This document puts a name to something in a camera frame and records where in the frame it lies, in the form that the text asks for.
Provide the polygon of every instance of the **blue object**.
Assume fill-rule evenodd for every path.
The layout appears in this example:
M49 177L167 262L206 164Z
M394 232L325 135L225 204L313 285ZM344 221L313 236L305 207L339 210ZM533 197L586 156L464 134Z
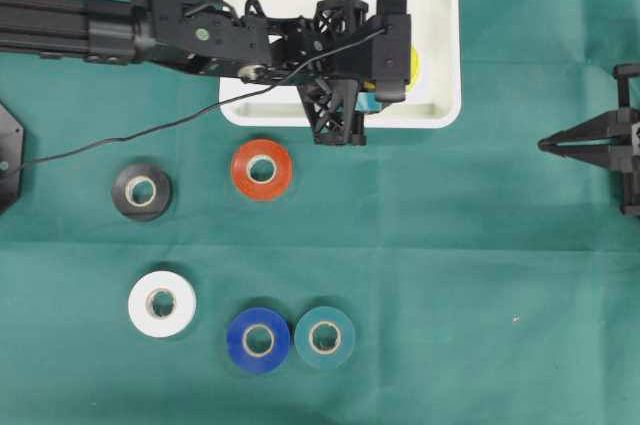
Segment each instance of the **blue object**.
M356 101L356 110L359 112L379 112L382 109L382 105L376 101L375 97L375 93L359 93Z
M249 348L247 338L253 329L265 329L271 344L264 352ZM280 365L291 346L287 322L268 308L249 308L233 319L227 330L227 350L233 363L247 372L266 373Z
M314 333L320 326L335 329L336 340L332 346L320 348L314 343ZM329 370L340 366L351 356L356 344L356 331L349 317L337 308L317 307L298 321L294 341L305 362L314 368Z

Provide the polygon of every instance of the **table surface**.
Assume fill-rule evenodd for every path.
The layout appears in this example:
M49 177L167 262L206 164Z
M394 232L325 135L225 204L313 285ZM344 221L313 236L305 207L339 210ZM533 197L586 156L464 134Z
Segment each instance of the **table surface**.
M640 222L619 178L536 142L617 106L616 63L640 59L639 0L461 0L463 112L442 130L370 130L366 148L219 112L42 165L0 217L3 423L634 423L640 411ZM0 56L0 99L26 157L173 120L217 81L153 65ZM634 87L634 97L638 90ZM294 182L254 203L229 180L250 138L283 143ZM159 220L121 217L123 166L163 167ZM144 273L187 277L181 335L137 332ZM292 353L249 376L225 329L250 305L292 324L315 304L358 333L332 372Z

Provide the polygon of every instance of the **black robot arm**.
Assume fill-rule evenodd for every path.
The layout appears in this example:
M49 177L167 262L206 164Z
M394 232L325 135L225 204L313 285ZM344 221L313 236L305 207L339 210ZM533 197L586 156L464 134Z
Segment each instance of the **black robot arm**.
M286 85L297 86L316 143L364 145L357 94L382 107L405 99L411 18L406 0L318 2L313 18L267 17L258 0L244 15L222 0L0 0L0 51L90 63L153 62L202 76L274 85L300 63L319 59Z

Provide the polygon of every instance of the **wire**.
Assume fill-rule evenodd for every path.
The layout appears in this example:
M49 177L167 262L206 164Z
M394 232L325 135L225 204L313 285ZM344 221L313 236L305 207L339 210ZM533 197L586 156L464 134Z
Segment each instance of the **wire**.
M231 17L233 18L234 22L237 22L238 20L240 20L238 18L236 9L233 7L233 5L231 5L228 2L225 2L224 0L205 0L204 2L200 2L197 5L194 5L193 7L185 10L184 16L187 18L191 17L196 13L200 13L203 10L206 10L207 8L213 8L214 10L217 10L217 8L215 7L216 5L221 7L227 7L229 9L229 13L231 14Z
M14 175L15 173L18 173L20 170L23 170L25 168L31 168L34 165L38 165L40 163L53 162L54 160L62 160L64 158L68 158L68 157L71 157L73 155L78 155L80 153L86 152L86 151L91 150L93 148L101 147L103 145L109 145L111 143L129 142L131 140L135 140L136 138L144 137L145 135L150 135L152 133L159 132L160 130L166 130L168 128L177 127L177 126L182 125L184 123L190 122L191 120L195 120L196 118L201 117L202 115L204 115L206 113L209 113L210 111L215 110L215 109L221 107L222 105L226 105L227 103L237 102L238 100L243 100L245 98L255 97L256 95L262 95L263 93L270 92L274 88L279 87L281 85L284 85L286 82L291 80L294 76L296 76L298 73L300 73L300 71L302 71L302 69L307 67L309 64L311 64L311 63L313 63L313 62L315 62L317 60L321 60L323 58L330 57L331 55L335 55L336 53L340 53L340 52L343 52L343 51L348 50L350 48L354 48L354 47L357 47L359 45L362 45L363 43L368 42L372 38L380 35L381 33L385 33L385 32L386 32L386 28L381 28L381 29L376 30L375 32L370 33L369 35L366 35L364 38L361 38L360 40L357 40L357 41L352 42L352 43L348 43L346 45L342 45L342 46L340 46L338 48L334 48L332 50L329 50L327 52L321 53L319 55L315 55L315 56L305 60L304 62L302 62L291 73L289 73L287 76L285 76L281 80L278 80L273 85L269 85L268 87L263 88L262 90L256 90L255 92L245 93L243 95L238 95L237 97L233 97L233 98L229 98L227 100L222 100L220 102L212 103L211 105L209 105L207 107L204 107L204 108L198 110L197 112L192 113L191 115L187 115L186 117L180 118L180 119L175 120L173 122L163 123L162 125L156 125L155 127L147 128L146 130L141 130L140 132L136 132L136 133L134 133L132 135L127 135L125 137L105 138L103 140L98 140L96 142L89 143L87 145L84 145L82 147L70 150L70 151L65 152L65 153L59 153L57 155L50 155L48 157L42 157L42 158L34 158L33 160L29 160L27 162L24 162L22 165L20 165L19 167L13 169L12 171L6 172L2 177L0 177L0 181L8 179L9 177Z

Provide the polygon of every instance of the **white tape roll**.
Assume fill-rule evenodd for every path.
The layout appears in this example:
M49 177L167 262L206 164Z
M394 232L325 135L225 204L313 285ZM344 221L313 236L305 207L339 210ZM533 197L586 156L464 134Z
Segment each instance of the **white tape roll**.
M173 301L173 308L167 315L159 315L153 308L153 300L161 292L168 294ZM193 287L173 272L149 273L136 282L129 294L131 322L150 337L169 337L184 330L195 312Z

